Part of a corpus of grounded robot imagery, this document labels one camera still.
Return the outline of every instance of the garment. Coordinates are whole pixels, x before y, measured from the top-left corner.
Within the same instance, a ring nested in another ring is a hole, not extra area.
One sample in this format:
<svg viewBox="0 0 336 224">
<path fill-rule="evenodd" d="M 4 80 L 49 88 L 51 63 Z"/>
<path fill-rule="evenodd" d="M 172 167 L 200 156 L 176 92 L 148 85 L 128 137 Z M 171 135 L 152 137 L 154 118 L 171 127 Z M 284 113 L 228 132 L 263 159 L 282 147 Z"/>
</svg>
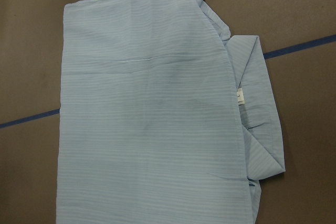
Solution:
<svg viewBox="0 0 336 224">
<path fill-rule="evenodd" d="M 257 36 L 203 0 L 66 5 L 58 224 L 254 223 L 283 154 Z"/>
</svg>

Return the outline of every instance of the blue tape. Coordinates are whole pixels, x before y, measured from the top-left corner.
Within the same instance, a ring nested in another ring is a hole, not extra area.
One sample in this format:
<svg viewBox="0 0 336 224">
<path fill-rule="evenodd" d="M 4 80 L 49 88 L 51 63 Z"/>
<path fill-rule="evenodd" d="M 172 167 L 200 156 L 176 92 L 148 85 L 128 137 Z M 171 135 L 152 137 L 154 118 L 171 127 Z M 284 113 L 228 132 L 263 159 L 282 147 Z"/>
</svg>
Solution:
<svg viewBox="0 0 336 224">
<path fill-rule="evenodd" d="M 308 48 L 321 46 L 321 45 L 331 43 L 331 42 L 335 42 L 335 41 L 336 41 L 336 34 L 328 36 L 328 37 L 320 38 L 320 39 L 311 40 L 309 42 L 297 44 L 297 45 L 294 45 L 294 46 L 285 47 L 285 48 L 282 48 L 282 49 L 279 49 L 279 50 L 267 52 L 267 53 L 264 54 L 264 58 L 266 60 L 266 59 L 274 58 L 274 57 L 277 57 L 277 56 L 290 54 L 292 52 L 297 52 L 297 51 L 305 50 L 305 49 L 308 49 Z"/>
<path fill-rule="evenodd" d="M 51 111 L 44 112 L 44 113 L 41 113 L 41 114 L 32 115 L 32 116 L 29 116 L 27 118 L 21 118 L 21 119 L 14 120 L 14 121 L 11 121 L 11 122 L 8 122 L 8 123 L 0 124 L 0 129 L 5 128 L 5 127 L 9 127 L 9 126 L 13 126 L 13 125 L 16 125 L 16 124 L 25 123 L 25 122 L 29 122 L 29 121 L 32 121 L 32 120 L 40 119 L 40 118 L 45 118 L 47 116 L 56 115 L 56 114 L 59 114 L 59 109 L 51 110 Z"/>
</svg>

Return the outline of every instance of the brown background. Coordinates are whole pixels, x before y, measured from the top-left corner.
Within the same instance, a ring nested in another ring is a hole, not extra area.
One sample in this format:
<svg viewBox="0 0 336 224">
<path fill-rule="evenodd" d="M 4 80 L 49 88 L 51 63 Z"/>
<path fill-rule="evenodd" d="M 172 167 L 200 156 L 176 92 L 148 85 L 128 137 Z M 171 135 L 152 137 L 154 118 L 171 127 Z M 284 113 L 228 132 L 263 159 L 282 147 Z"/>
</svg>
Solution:
<svg viewBox="0 0 336 224">
<path fill-rule="evenodd" d="M 0 0 L 0 124 L 60 107 L 64 5 Z M 336 0 L 206 0 L 264 52 L 336 34 Z M 257 223 L 336 223 L 336 42 L 266 61 L 287 171 L 262 182 Z M 59 115 L 0 129 L 0 223 L 55 223 Z"/>
</svg>

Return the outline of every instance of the blue line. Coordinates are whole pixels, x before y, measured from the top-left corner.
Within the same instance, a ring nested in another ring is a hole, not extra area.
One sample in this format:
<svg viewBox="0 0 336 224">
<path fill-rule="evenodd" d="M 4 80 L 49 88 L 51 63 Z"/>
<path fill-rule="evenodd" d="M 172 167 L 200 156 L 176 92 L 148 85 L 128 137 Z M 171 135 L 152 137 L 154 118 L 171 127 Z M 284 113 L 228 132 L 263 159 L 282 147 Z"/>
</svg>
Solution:
<svg viewBox="0 0 336 224">
<path fill-rule="evenodd" d="M 266 59 L 274 58 L 274 57 L 277 57 L 277 56 L 290 54 L 291 52 L 297 52 L 297 51 L 305 50 L 305 49 L 308 49 L 308 48 L 321 46 L 321 45 L 331 43 L 331 42 L 335 42 L 335 41 L 336 41 L 336 34 L 328 36 L 328 37 L 320 38 L 320 39 L 311 40 L 309 42 L 297 44 L 297 45 L 294 45 L 294 46 L 285 47 L 285 48 L 275 50 L 275 51 L 272 51 L 272 52 L 267 52 L 267 53 L 264 54 L 264 58 L 266 60 Z"/>
<path fill-rule="evenodd" d="M 32 115 L 32 116 L 29 116 L 27 118 L 21 118 L 21 119 L 14 120 L 14 121 L 11 121 L 11 122 L 8 122 L 8 123 L 0 124 L 0 129 L 5 128 L 5 127 L 9 127 L 9 126 L 13 126 L 13 125 L 16 125 L 16 124 L 25 123 L 25 122 L 29 122 L 29 121 L 32 121 L 32 120 L 40 119 L 40 118 L 45 118 L 47 116 L 56 115 L 58 113 L 59 113 L 59 109 L 56 109 L 56 110 L 51 110 L 51 111 L 44 112 L 44 113 L 41 113 L 41 114 Z"/>
</svg>

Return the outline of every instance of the white label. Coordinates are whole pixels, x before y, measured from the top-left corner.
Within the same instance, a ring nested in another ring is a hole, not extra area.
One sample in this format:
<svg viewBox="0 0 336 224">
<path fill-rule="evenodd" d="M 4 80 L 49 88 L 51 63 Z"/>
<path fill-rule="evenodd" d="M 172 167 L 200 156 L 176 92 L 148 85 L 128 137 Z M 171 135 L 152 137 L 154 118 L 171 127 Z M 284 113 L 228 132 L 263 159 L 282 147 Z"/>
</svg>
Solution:
<svg viewBox="0 0 336 224">
<path fill-rule="evenodd" d="M 237 99 L 238 99 L 238 105 L 245 104 L 242 88 L 239 88 L 238 91 L 237 91 Z"/>
</svg>

